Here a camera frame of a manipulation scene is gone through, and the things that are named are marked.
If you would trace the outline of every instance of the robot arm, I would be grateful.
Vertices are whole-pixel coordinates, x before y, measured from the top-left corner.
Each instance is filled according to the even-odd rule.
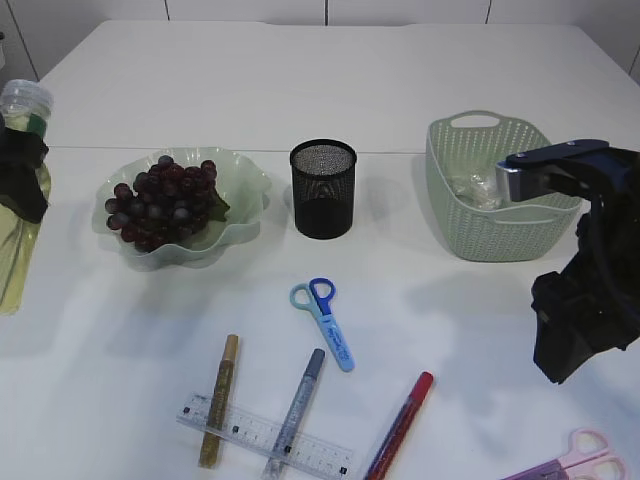
[[[560,192],[591,202],[578,223],[578,253],[533,284],[534,361],[554,383],[640,336],[640,155],[576,140],[510,155],[497,165],[514,202]]]

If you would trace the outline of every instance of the green woven basket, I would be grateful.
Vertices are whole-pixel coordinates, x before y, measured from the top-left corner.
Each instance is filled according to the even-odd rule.
[[[498,123],[473,128],[453,125],[465,117],[492,117]],[[579,198],[555,193],[485,211],[458,199],[445,177],[487,172],[507,155],[547,145],[549,140],[532,124],[482,110],[431,124],[426,150],[429,197],[456,255],[476,262],[533,260],[560,239],[580,208]]]

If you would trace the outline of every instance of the clear ruler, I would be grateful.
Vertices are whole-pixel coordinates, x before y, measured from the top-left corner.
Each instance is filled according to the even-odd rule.
[[[273,451],[282,424],[266,420],[233,405],[227,406],[221,429],[207,426],[211,395],[192,393],[178,414],[178,422],[200,431],[211,432],[230,443],[265,457],[276,458],[293,468],[325,480],[353,478],[353,450],[342,448],[319,438],[298,433],[285,453]]]

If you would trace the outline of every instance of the grapes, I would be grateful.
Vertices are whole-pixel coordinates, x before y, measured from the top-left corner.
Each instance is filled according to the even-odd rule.
[[[155,200],[155,197],[149,192],[145,192],[138,195],[138,198],[142,200],[144,203],[146,203],[147,205],[150,203],[153,203],[153,201]]]
[[[120,230],[127,223],[129,223],[129,217],[127,214],[122,212],[116,213],[115,215],[111,215],[107,218],[107,227],[111,230]]]
[[[129,204],[129,213],[132,217],[142,217],[147,210],[146,205],[139,198],[134,198]]]
[[[193,213],[203,213],[207,209],[207,204],[204,202],[194,203],[191,207]]]
[[[147,216],[151,220],[160,220],[164,216],[162,207],[155,204],[149,205],[149,208],[147,209]]]
[[[167,181],[162,184],[162,191],[167,197],[175,197],[178,194],[178,186],[171,181]]]
[[[180,188],[184,193],[191,193],[196,188],[196,184],[192,178],[185,177],[180,182]]]
[[[118,200],[116,200],[115,198],[110,198],[109,200],[104,202],[104,209],[107,211],[107,213],[118,213],[118,210],[120,210]]]
[[[186,208],[176,208],[173,212],[173,219],[177,223],[186,223],[191,219],[191,213]]]
[[[182,167],[168,155],[136,175],[132,187],[117,184],[104,208],[107,226],[142,252],[183,242],[207,227],[209,218],[225,221],[229,206],[215,190],[216,165]]]
[[[162,193],[156,195],[156,201],[154,203],[165,210],[173,207],[173,200]]]
[[[158,159],[158,166],[163,170],[169,168],[171,165],[173,165],[173,158],[171,158],[169,155],[162,155]]]
[[[133,192],[126,183],[119,183],[113,188],[116,199],[121,202],[128,202],[133,198]]]
[[[169,180],[173,180],[174,182],[182,180],[183,176],[184,168],[182,168],[182,166],[178,165],[177,163],[174,163],[169,168],[167,168],[165,173],[165,177]]]
[[[136,179],[134,181],[135,182],[145,182],[147,180],[147,178],[149,178],[149,174],[147,172],[140,172],[138,175],[136,175]]]
[[[198,167],[187,167],[184,169],[184,176],[192,178],[199,177],[200,169]]]
[[[158,190],[160,190],[160,187],[162,187],[162,183],[160,182],[160,177],[158,177],[157,175],[149,175],[149,178],[145,183],[146,191],[149,193],[155,193]]]

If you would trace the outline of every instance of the pen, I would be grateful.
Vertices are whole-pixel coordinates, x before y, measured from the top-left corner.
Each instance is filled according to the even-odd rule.
[[[376,453],[373,462],[371,462],[364,480],[382,480],[384,478],[432,384],[433,375],[429,372],[422,372],[396,419],[393,421],[393,425],[391,425],[384,442],[382,442],[382,446]]]
[[[278,438],[276,438],[276,442],[273,445],[274,452],[286,455],[291,451],[291,444],[293,443],[293,439],[298,431],[298,426],[302,421],[304,411],[311,399],[313,387],[318,379],[318,374],[320,373],[323,361],[324,350],[316,348],[311,355],[309,363],[307,364],[307,369],[304,371],[302,380],[300,380],[300,384],[298,385],[298,391],[296,392],[295,397],[293,397],[293,401],[289,407],[289,412],[284,419]],[[284,462],[276,460],[275,458],[270,458],[262,472],[262,479],[277,480],[280,478],[284,465]]]
[[[231,380],[233,379],[233,367],[236,362],[236,352],[238,351],[238,336],[227,336],[227,342],[224,345],[224,353],[220,366],[218,367],[218,377],[216,378],[216,386],[213,390],[213,398],[209,407],[209,416],[207,418],[207,426],[213,428],[222,428],[224,422],[224,413],[227,409],[227,399],[231,390]],[[213,433],[205,432],[202,439],[202,447],[200,448],[200,460],[198,465],[203,468],[211,468],[215,465],[218,457],[218,448],[220,448],[220,437]]]

